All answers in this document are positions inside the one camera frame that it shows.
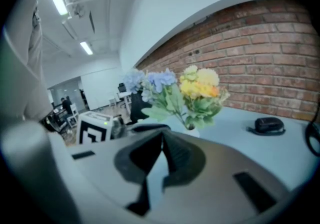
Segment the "person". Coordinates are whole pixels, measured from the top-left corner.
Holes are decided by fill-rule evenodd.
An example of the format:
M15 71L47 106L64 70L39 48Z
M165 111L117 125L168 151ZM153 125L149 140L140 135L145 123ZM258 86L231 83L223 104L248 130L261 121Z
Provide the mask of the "person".
M17 0L2 29L0 77L6 78L0 79L0 116L41 122L53 108L42 71L37 3Z
M66 98L66 100L69 101L70 104L72 105L72 102L71 102L71 100L70 100L70 97L69 97L69 96L66 96L65 98Z

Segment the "green leaf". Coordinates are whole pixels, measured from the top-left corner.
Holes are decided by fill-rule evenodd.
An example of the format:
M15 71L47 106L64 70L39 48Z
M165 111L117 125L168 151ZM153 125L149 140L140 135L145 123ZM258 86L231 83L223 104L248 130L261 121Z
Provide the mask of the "green leaf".
M145 115L157 119L157 121L161 122L170 116L170 113L162 108L159 108L153 105L151 108L143 108L142 113Z
M214 121L213 121L214 119L212 117L205 116L203 118L203 120L204 120L205 124L207 124L207 125L213 125L214 124Z
M211 107L210 110L212 113L210 114L210 116L215 116L216 114L218 114L220 112L221 109L222 109L221 105L215 105L215 106Z
M205 109L207 109L214 101L215 101L214 98L202 98L202 99L197 99L197 100L194 101L194 106L195 106L197 109L205 110Z
M195 127L202 129L204 128L205 123L204 123L204 120L198 116L197 118L194 119L193 124L195 125Z
M171 101L171 97L170 97L170 95L167 95L166 97L165 97L166 99L166 107L167 107L167 109L169 110L169 111L175 111L174 109L174 105L172 104L172 101Z
M189 126L190 124L192 124L193 120L194 119L191 116L188 116L185 121L186 126Z
M196 118L198 114L193 111L188 111L188 115L191 116L191 118Z
M182 107L184 106L184 97L180 92L180 89L176 83L172 84L172 94L170 95L172 104L174 108L179 111L179 113L182 112Z

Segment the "desk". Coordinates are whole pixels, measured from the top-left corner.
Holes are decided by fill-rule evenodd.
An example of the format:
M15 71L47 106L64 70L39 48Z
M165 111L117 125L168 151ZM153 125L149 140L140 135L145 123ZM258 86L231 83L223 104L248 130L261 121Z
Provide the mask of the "desk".
M258 118L276 117L284 123L286 132L282 136L263 137L247 132L246 127L254 128ZM142 123L155 123L147 118ZM214 125L199 130L200 138L230 146L245 154L275 175L289 189L293 190L307 182L316 170L320 159L308 149L304 131L306 121L250 112L224 107L214 117ZM175 116L161 122L171 130L184 132L184 126Z
M131 114L131 110L130 110L130 107L129 107L128 96L131 95L131 92L128 92L128 91L120 92L118 95L119 95L119 98L124 98L125 107L127 109L128 114L130 115Z
M320 160L309 151L305 143L304 130L307 125L305 121L279 117L286 128L286 133L282 136L262 137L246 131L247 126L253 127L254 121L257 118L269 116L270 115L225 107L214 118L214 126L208 126L200 130L200 137L202 139L199 140L204 141L203 139L205 139L235 148L271 172L289 191L292 191L310 180ZM148 118L143 122L155 123L156 121ZM162 123L170 126L173 131L184 131L183 125L174 116L171 116ZM113 161L119 148L131 143L131 138L127 137L103 143L77 145L69 147L67 150L71 155L92 150L95 156L74 161L77 170L90 180L106 198L110 198L110 200L116 202L118 205L126 206L129 201L136 200L139 186L131 182L126 183L120 173L115 169ZM212 157L211 152L213 151L210 147L210 145L206 147L208 151L207 156ZM223 154L224 160L227 160L227 157L228 155ZM204 179L203 181L207 182L207 185L214 182L214 180L209 180L209 177L208 180ZM173 210L176 210L175 214L178 214L177 212L182 209L186 211L184 214L189 214L188 211L193 209L192 207L188 208L188 206L192 204L192 200L183 201L185 203L181 201L181 198L186 196L186 193L182 193L183 189L184 186L181 186L175 189L166 188L165 191L164 199L170 196L170 200L167 202L173 204L175 200L180 200L179 203L173 207ZM209 212L212 213L215 207L212 194L213 193L210 194L208 190L205 190L201 195L195 194L195 197L198 198L197 210L202 212L202 217L209 215ZM160 206L165 207L166 204L163 203L159 205L157 209L149 212L145 218L158 221L161 219L160 216L163 217L164 212L169 212L169 210L162 211L161 209L163 208ZM236 214L238 214L238 219L243 217L242 211L240 210L231 215L235 216ZM249 212L247 215L254 216L254 214L253 212Z

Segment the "red brick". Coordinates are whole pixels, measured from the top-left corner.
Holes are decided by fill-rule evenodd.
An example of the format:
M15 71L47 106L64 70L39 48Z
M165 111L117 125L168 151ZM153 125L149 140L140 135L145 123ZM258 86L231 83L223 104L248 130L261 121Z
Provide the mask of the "red brick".
M210 61L210 62L205 62L203 63L204 68L212 68L218 66L216 61Z
M272 98L271 104L275 106L288 107L292 109L299 109L301 100L285 99L285 98Z
M242 101L242 102L252 102L253 96L233 92L230 94L229 100Z
M290 109L278 108L276 115L277 115L277 116L282 116L282 117L288 117L288 118L290 118L291 115L292 115L292 110L290 110Z
M275 65L293 65L293 66L306 66L304 57L289 56L289 55L274 55Z
M245 66L230 66L229 73L230 74L244 74L246 71Z
M226 55L228 57L230 56L238 56L238 55L243 55L245 53L243 47L235 47L235 48L230 48L226 50Z
M245 85L233 85L229 84L229 92L244 92L246 90Z
M279 32L282 33L293 33L295 32L294 27L292 24L276 24L276 28L278 29Z
M311 68L320 68L319 58L306 58L306 66Z
M263 18L267 23L297 22L296 15L295 14L291 14L291 13L265 14L265 15L263 15Z
M239 31L242 36L245 36L245 35L253 35L253 34L273 33L273 32L276 32L277 30L274 25L265 24L265 25L244 27L244 28L241 28Z
M272 64L272 56L256 56L255 60L256 64Z
M297 78L282 78L275 77L274 84L283 87L293 87L304 89L306 87L305 80L298 80Z
M194 45L193 43L191 43L191 44L185 46L182 50L183 50L184 52L188 52L188 51L190 51L190 50L193 50L193 49L194 49L194 46L195 46L195 45Z
M208 52L212 52L215 51L214 45L209 45L206 47L201 48L202 53L208 53Z
M309 24L294 24L294 30L297 33L303 33L303 34L317 34L314 27Z
M261 85L247 85L246 92L252 94L263 94L263 95L271 95L276 96L278 95L279 89L276 87L266 87Z
M191 63L195 63L195 62L197 62L197 60L196 60L195 57L185 58L185 63L186 63L186 64L191 64Z
M301 68L300 77L310 78L310 79L319 79L320 71L310 68Z
M295 44L282 44L282 52L285 54L298 54L299 48Z
M208 44L212 44L212 43L215 43L215 42L218 42L218 41L222 41L222 39L223 38L222 38L221 34L216 34L216 35L213 35L213 36L210 36L210 37L207 37L205 39L202 39L200 41L195 42L194 43L194 47L192 49L200 48L200 47L208 45Z
M304 43L306 44L314 45L314 46L320 45L320 38L317 35L304 34L303 39L304 39Z
M302 6L287 6L287 11L288 12L295 12L295 13L308 13L308 10L306 10Z
M186 66L183 66L183 67L177 67L177 68L174 68L173 71L175 73L181 73L185 70L185 68L187 68Z
M311 24L311 19L310 16L307 14L297 14L296 15L298 17L298 20L300 23L307 23L307 24Z
M282 69L276 66L247 66L247 74L282 75Z
M218 62L219 66L234 66L234 65L247 65L253 64L252 57L232 57L222 59Z
M320 57L320 48L314 46L300 45L299 53L300 55Z
M265 53L280 53L279 44L265 44L265 45L249 45L245 46L246 54L265 54Z
M217 74L228 74L228 68L227 67L220 67L220 68L215 68L214 69Z
M200 62L200 61L206 61L211 59L224 58L225 56L226 56L226 53L224 50L214 51L214 52L206 53L203 55L199 55L196 57L196 60L197 62Z
M285 98L295 98L297 96L297 90L281 89L280 96Z
M256 111L256 108L257 106L256 105L254 105L254 104L245 104L245 110L247 110L247 111Z
M254 102L258 104L263 105L269 105L270 104L270 97L264 97L264 96L255 96Z
M216 48L225 49L225 48L232 48L232 47L247 45L247 44L250 44L249 39L247 37L242 37L242 38L231 39L228 41L217 43Z
M301 102L300 110L306 112L315 112L317 107L317 103L311 102Z
M226 100L224 102L224 105L229 106L229 107L233 107L233 108L239 108L239 109L243 109L243 107L244 107L243 102L234 102L234 101L230 101L230 100Z
M230 22L233 19L234 19L233 16L227 15L227 16L222 16L222 17L218 18L218 22L219 22L219 24L223 24L223 23L226 23L226 22Z
M296 76L300 75L300 68L294 66L284 66L283 67L284 76Z
M305 121L311 121L314 118L314 116L315 116L314 114L298 112L298 111L293 111L292 113L292 118L305 120Z
M223 38L225 40L226 39L231 39L231 38L234 38L234 37L238 37L239 36L239 31L238 31L238 29L229 30L229 31L223 32L222 36L223 36Z
M264 114L276 114L276 107L270 107L270 106L257 106L256 111Z
M219 84L219 88L221 88L221 89L228 89L228 87L229 87L229 84Z
M270 34L269 37L275 43L304 43L301 34Z
M255 78L247 75L220 76L220 81L222 83L254 83Z
M311 91L298 91L297 95L296 95L297 99L302 99L302 100L306 100L306 101L313 101L313 102L317 102L317 96L318 94L316 92L311 92Z
M278 6L270 6L268 7L270 12L287 12L285 7L283 5L278 5Z
M251 36L251 42L253 44L258 44L258 43L268 43L269 42L269 37L267 34L257 34Z
M246 20L245 23L247 25L249 25L249 26L258 25L258 24L263 24L264 23L262 16L248 17L245 20Z
M263 84L263 85L272 85L273 78L271 76L256 76L255 83L256 84Z

